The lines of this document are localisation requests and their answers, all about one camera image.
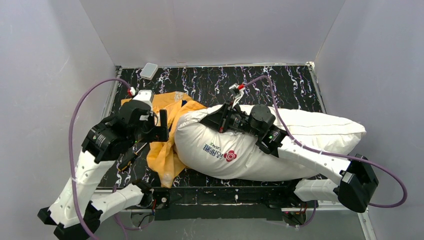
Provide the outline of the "yellow and blue pillowcase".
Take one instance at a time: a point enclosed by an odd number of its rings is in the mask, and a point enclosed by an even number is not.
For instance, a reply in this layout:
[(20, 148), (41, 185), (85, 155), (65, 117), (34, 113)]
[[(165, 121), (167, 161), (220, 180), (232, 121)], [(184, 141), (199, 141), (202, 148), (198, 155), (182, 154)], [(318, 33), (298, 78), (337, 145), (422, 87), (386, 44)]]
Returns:
[(146, 161), (148, 167), (158, 174), (161, 186), (171, 188), (174, 179), (186, 168), (175, 150), (177, 123), (184, 114), (207, 107), (179, 91), (156, 94), (152, 106), (155, 113), (167, 111), (169, 138), (166, 142), (150, 143)]

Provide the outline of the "white pillow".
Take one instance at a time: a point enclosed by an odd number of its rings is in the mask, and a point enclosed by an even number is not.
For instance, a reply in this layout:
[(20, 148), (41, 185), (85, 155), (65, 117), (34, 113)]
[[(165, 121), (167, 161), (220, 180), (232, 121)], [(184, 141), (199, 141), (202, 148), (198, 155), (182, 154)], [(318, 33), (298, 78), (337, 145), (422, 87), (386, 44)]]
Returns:
[(180, 161), (218, 179), (289, 181), (329, 175), (366, 134), (350, 119), (300, 109), (220, 104), (183, 114), (174, 124)]

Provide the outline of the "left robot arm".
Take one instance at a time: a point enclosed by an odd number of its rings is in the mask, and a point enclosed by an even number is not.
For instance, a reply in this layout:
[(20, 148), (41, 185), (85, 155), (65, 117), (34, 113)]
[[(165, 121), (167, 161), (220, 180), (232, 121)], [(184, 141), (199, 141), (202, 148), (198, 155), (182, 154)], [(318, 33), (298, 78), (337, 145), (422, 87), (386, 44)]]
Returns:
[(104, 197), (93, 198), (105, 173), (136, 143), (166, 142), (167, 112), (153, 111), (151, 90), (131, 91), (132, 98), (119, 112), (104, 118), (87, 133), (78, 161), (57, 200), (38, 212), (46, 225), (54, 225), (60, 240), (86, 240), (113, 215), (137, 205), (150, 206), (153, 189), (138, 179)]

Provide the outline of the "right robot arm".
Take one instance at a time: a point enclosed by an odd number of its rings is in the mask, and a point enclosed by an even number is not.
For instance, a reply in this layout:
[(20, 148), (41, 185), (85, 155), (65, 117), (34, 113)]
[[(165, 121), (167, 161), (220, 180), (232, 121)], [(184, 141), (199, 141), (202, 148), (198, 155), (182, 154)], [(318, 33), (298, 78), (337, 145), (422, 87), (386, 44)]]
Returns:
[(226, 101), (218, 110), (207, 114), (200, 123), (219, 132), (228, 130), (246, 133), (257, 138), (256, 146), (265, 154), (280, 160), (291, 160), (326, 176), (326, 179), (299, 180), (293, 194), (302, 202), (332, 201), (341, 203), (356, 213), (364, 213), (379, 185), (379, 180), (363, 156), (335, 156), (331, 152), (314, 152), (290, 138), (287, 128), (274, 124), (277, 112), (264, 104), (256, 104), (250, 113), (241, 110), (238, 102), (244, 86), (229, 88), (232, 101)]

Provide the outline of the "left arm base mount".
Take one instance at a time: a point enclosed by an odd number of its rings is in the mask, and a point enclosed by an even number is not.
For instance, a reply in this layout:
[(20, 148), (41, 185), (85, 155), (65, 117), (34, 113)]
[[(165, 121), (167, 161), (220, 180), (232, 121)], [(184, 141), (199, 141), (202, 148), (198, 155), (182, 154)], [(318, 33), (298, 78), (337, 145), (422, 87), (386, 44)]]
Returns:
[(141, 201), (136, 206), (142, 209), (164, 210), (170, 207), (170, 192), (161, 187), (152, 187), (152, 185), (142, 179), (134, 180), (132, 185), (138, 187), (143, 193)]

